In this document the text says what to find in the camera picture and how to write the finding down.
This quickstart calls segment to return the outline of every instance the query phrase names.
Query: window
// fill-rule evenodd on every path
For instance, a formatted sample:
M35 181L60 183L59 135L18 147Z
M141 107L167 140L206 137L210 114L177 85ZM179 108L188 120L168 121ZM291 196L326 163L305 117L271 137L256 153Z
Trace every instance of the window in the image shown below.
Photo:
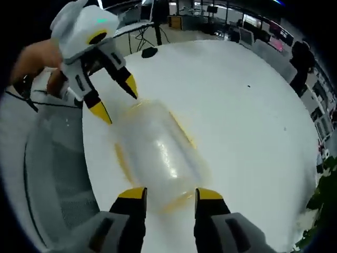
M253 25L255 27L261 27L261 21L260 20L258 20L255 17L249 16L247 14L243 15L243 22L250 23L251 25Z

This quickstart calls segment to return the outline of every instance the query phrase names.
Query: person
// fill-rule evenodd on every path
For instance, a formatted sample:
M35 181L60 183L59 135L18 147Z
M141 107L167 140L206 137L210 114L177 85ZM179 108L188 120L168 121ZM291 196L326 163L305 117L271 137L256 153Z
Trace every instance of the person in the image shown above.
M239 20L236 22L236 26L237 26L237 27L242 27L242 26L243 26L243 20L242 20L242 19L239 19Z
M313 73L315 66L315 58L310 51L310 47L305 40L302 42L296 41L292 47L292 58L290 63L297 70L297 74L290 82L290 86L296 94L301 97L305 91L305 83L308 78L308 73Z

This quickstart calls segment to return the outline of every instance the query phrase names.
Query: green led light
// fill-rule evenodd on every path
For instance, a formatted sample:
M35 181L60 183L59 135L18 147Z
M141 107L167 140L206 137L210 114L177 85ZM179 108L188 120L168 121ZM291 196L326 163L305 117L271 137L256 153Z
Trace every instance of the green led light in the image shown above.
M97 23L104 23L106 22L106 18L100 18L97 20Z

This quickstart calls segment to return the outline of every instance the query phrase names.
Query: cable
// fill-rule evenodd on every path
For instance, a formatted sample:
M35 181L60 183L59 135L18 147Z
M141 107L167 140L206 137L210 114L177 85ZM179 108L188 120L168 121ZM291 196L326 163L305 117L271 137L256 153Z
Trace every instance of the cable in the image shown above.
M146 32L147 29L148 27L140 29L139 35L135 37L136 40L140 41L137 47L137 52L142 49L142 47L145 45L146 42L148 42L151 46L155 47L155 45L153 45L150 41L144 38L144 33Z
M160 28L160 31L162 31L163 34L165 35L167 42L170 43L169 38L166 35L166 32L164 32L164 30L160 26L159 26L159 28Z
M130 54L132 54L130 33L128 33L128 48L130 49Z
M44 95L48 95L48 92L44 90L34 90L33 92L40 92L43 93Z
M14 97L14 98L17 98L17 99L19 99L19 100L21 100L21 101L25 101L25 102L27 102L29 105L30 105L30 107L35 107L36 109L37 109L37 107L35 106L35 104L40 104L40 105L49 105L49 106L55 106L55 107L66 107L66 108L74 108L74 109L80 109L80 108L78 108L78 107L75 107L75 106L70 106L70 105L65 105L65 104L50 104L50 103L42 103L42 102L35 102L35 101L32 101L32 100L28 100L28 99L24 99L24 98L22 98L22 97L20 97L20 96L17 96L17 95L15 95L15 94L13 94L12 92L9 92L9 91L5 91L8 95L10 95L10 96L12 96L12 97Z

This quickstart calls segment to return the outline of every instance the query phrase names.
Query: desk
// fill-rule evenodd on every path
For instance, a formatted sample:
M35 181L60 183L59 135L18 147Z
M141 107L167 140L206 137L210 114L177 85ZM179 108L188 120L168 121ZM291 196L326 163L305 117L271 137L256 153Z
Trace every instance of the desk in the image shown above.
M153 25L154 25L154 22L137 22L131 25L123 26L117 29L117 31L115 32L114 38L122 36L123 34L126 34L126 33L131 33L133 31L137 31L137 30L140 30L146 27L150 27Z
M318 135L293 89L265 61L227 41L158 47L149 59L126 57L141 98L159 99L175 114L212 170L218 191L266 234L275 250L294 243L294 225L315 188ZM91 76L109 112L131 103L105 70ZM109 127L83 108L88 174L101 210L131 188ZM196 252L193 203L166 216L148 213L143 252Z

